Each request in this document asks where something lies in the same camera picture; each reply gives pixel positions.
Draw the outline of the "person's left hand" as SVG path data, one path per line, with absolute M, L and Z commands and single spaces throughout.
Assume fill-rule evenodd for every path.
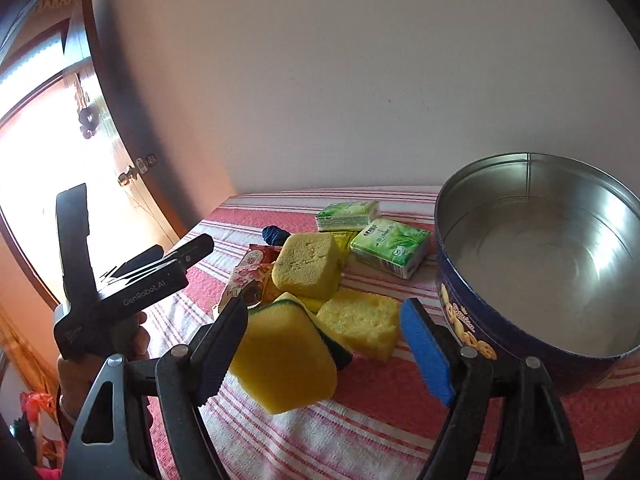
M 144 311 L 137 314 L 137 330 L 130 339 L 132 358 L 135 361 L 149 357 L 150 334 L 143 324 L 148 316 Z M 60 409 L 63 416 L 73 425 L 85 403 L 105 359 L 102 356 L 87 353 L 76 360 L 58 357 L 58 383 L 60 384 Z

